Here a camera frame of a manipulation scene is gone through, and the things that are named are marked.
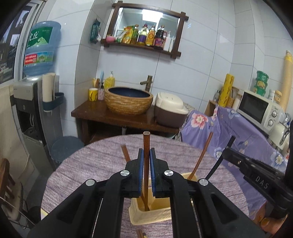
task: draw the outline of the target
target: water bottle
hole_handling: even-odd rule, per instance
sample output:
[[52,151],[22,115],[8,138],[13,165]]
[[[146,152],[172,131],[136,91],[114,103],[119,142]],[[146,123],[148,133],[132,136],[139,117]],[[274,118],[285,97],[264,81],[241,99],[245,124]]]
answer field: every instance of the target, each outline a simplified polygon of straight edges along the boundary
[[43,21],[35,24],[28,38],[25,50],[23,72],[35,76],[50,72],[53,57],[60,39],[61,25],[55,21]]

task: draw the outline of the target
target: vessel sink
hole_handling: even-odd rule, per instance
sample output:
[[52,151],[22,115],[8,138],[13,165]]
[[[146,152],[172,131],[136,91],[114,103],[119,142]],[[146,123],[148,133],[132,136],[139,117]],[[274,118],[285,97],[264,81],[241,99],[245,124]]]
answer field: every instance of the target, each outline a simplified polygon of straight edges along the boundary
[[105,103],[110,111],[123,115],[145,113],[153,102],[153,95],[147,91],[128,87],[105,89]]

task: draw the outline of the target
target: soy sauce bottle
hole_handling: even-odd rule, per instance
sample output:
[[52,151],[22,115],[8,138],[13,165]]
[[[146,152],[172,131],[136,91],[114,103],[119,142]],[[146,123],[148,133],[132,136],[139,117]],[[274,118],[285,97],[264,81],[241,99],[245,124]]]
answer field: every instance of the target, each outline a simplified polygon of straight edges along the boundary
[[157,33],[155,35],[154,38],[154,48],[158,49],[158,50],[162,50],[164,47],[164,42],[165,42],[165,38],[164,38],[164,34],[166,33],[164,31],[165,26],[162,25],[158,30]]

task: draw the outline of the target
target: bronze faucet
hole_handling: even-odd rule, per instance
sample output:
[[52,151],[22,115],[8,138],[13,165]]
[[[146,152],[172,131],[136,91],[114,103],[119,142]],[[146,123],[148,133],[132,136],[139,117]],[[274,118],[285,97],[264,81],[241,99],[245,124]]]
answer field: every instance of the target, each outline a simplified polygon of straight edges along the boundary
[[148,92],[149,92],[149,90],[150,90],[150,88],[151,88],[151,83],[153,82],[153,81],[152,81],[152,78],[153,78],[153,76],[148,75],[148,76],[147,76],[147,81],[142,81],[142,82],[140,82],[141,85],[143,85],[143,84],[146,85],[146,91],[148,91]]

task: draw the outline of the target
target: round table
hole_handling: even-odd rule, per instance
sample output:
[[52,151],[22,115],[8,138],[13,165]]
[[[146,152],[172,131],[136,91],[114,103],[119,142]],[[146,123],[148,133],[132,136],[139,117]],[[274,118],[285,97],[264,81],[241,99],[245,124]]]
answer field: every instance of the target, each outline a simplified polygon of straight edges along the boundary
[[[85,180],[106,180],[112,174],[123,170],[126,161],[120,147],[122,144],[127,146],[130,158],[137,159],[139,148],[143,148],[143,136],[122,135],[100,140],[64,160],[48,179],[41,208],[49,213]],[[155,135],[151,135],[150,146],[155,148],[157,158],[167,161],[169,168],[178,173],[191,172],[202,151],[186,143]],[[196,172],[197,177],[205,177],[215,162],[216,160],[206,153]],[[248,215],[246,198],[234,176],[224,166],[219,166],[210,182]],[[124,199],[121,238],[137,237],[136,229],[142,229],[148,238],[173,238],[171,220],[141,226],[132,225],[128,213],[130,201],[130,198]]]

